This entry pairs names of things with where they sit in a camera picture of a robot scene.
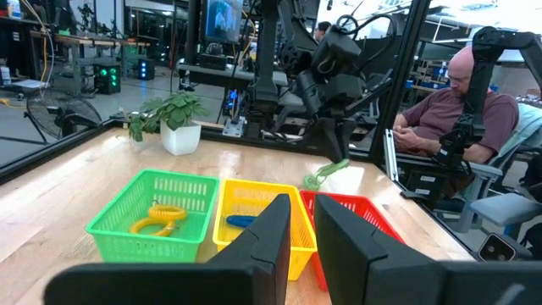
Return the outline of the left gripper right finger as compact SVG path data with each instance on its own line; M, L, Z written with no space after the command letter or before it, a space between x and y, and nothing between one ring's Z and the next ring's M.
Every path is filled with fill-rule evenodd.
M542 263L433 260L326 195L314 222L333 305L542 305Z

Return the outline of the blue spring keychain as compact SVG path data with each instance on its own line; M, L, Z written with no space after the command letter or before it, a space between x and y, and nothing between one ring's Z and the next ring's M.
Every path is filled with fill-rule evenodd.
M252 224L257 216L250 215L230 215L226 217L226 223L239 228L246 228Z

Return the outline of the green spring keychain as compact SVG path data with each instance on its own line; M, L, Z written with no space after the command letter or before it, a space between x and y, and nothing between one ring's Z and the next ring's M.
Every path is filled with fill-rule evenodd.
M314 174L306 175L304 177L304 186L311 191L318 191L320 186L327 180L329 176L335 172L345 169L350 163L349 159L343 159L342 161L334 164L327 164L319 168Z

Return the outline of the yellow spring keychain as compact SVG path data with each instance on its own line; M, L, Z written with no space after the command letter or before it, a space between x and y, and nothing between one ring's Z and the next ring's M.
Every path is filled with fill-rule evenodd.
M175 229L175 221L171 219L144 218L136 221L129 229L131 234L140 234L141 230L149 225L162 225L163 227L151 233L151 236L169 236Z
M148 216L154 219L175 221L185 219L187 215L187 211L183 208L158 203L154 203L148 209Z

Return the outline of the red plastic basket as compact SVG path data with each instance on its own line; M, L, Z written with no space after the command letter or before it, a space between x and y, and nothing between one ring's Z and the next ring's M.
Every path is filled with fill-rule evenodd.
M300 191L301 199L305 206L308 216L312 221L312 227L314 228L317 242L318 252L313 254L311 258L312 266L318 283L318 287L322 291L328 290L326 281L326 275L322 265L322 249L328 248L332 243L330 241L324 241L324 237L331 238L336 232L336 229L326 224L316 224L316 210L317 210L317 197L325 195L335 202L348 209L352 213L356 214L358 218L363 218L369 224L375 226L380 231L384 232L388 236L397 240L400 243L405 243L400 235L395 231L392 225L387 221L385 216L376 208L373 202L367 197L344 195L338 193L327 193L321 191Z

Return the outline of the yellow plastic basket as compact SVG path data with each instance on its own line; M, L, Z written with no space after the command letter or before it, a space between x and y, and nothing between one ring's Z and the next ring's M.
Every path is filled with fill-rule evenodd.
M213 242L222 251L242 232L241 228L229 225L226 218L231 215L258 216L279 194L290 197L288 280L296 281L317 251L317 242L311 220L295 186L254 180L224 180L213 228Z

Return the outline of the person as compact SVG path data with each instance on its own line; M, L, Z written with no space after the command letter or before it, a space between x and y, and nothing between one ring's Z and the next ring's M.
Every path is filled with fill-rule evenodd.
M440 137L452 130L462 113L473 66L472 48L464 47L449 63L451 86L430 94L396 115L393 132L397 151L431 156L440 150ZM466 149L463 159L476 164L488 163L506 144L518 119L515 98L487 91L483 110L484 137Z
M317 42L321 42L331 24L328 21L318 22L314 38Z

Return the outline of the black vertical stand pole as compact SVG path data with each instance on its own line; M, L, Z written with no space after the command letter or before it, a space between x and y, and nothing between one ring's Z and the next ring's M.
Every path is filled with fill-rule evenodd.
M272 127L278 105L278 89L273 80L278 3L279 0L252 0L249 9L252 11L257 6L262 15L258 29L254 78L247 87L244 99L246 123L241 137L249 139L258 139L263 130Z

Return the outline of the black desk monitor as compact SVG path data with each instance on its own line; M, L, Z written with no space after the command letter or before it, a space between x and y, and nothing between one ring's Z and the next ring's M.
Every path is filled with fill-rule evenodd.
M243 0L202 0L202 38L237 45Z

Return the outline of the green plant in white pot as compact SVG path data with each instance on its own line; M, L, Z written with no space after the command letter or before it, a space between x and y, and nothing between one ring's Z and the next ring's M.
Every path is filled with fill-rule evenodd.
M199 97L175 93L155 97L141 105L139 112L126 114L129 138L142 142L145 134L159 133L166 151L174 156L194 153L201 139L202 126L196 116L208 116Z

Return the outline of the light blue jacket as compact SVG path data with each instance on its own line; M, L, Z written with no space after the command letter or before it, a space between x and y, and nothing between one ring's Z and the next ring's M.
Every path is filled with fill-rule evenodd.
M499 151L498 158L507 156L521 145L542 148L542 108L519 103L518 111L517 125L508 141Z

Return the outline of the blue-lit black box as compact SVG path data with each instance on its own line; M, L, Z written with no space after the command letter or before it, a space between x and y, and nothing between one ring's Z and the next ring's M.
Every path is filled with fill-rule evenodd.
M139 59L137 64L137 78L139 80L153 80L155 78L155 63L151 59Z

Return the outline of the black standing fan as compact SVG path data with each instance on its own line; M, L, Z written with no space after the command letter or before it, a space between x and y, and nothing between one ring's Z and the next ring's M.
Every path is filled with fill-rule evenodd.
M83 97L59 89L32 92L26 113L48 135L60 139L102 123L97 110Z

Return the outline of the green-lit computer case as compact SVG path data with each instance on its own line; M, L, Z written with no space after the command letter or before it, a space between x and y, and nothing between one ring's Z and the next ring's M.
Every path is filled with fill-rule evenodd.
M111 95L121 92L119 64L94 64L94 88L99 94Z

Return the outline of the wooden workbench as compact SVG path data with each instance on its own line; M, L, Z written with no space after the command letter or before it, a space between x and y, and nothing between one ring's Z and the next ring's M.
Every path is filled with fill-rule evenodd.
M64 36L55 35L54 42L65 45L71 54L72 67L74 69L74 84L71 87L72 92L80 92L83 85L82 69L94 64L116 64L117 55L115 50L119 48L121 68L120 75L123 79L128 77L129 61L144 59L146 54L141 52L150 46L148 42L131 42L121 39L107 39L105 37L82 37L82 36ZM94 47L97 55L86 58L84 55L85 47Z

